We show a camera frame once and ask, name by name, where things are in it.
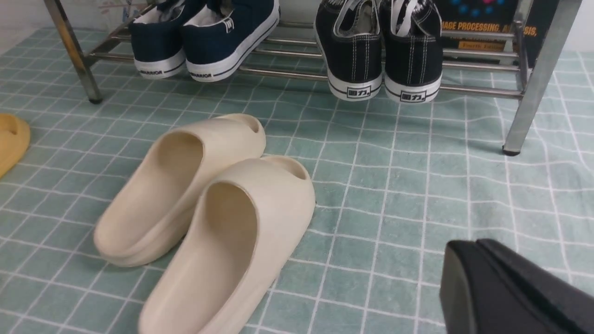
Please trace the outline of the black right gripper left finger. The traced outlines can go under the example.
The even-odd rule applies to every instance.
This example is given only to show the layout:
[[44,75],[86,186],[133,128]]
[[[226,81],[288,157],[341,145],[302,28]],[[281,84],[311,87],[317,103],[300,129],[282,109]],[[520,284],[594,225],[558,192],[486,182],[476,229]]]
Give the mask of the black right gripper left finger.
[[450,241],[439,298],[448,334],[566,334],[528,305],[494,260],[471,241]]

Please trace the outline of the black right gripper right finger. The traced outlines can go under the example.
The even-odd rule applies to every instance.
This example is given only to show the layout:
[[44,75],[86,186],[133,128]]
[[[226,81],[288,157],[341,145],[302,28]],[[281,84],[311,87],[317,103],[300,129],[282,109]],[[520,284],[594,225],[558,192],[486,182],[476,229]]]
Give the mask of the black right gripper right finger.
[[591,334],[594,325],[593,296],[539,267],[524,256],[494,239],[477,240],[477,246],[497,270],[502,271],[508,285],[516,289],[537,317],[567,334]]

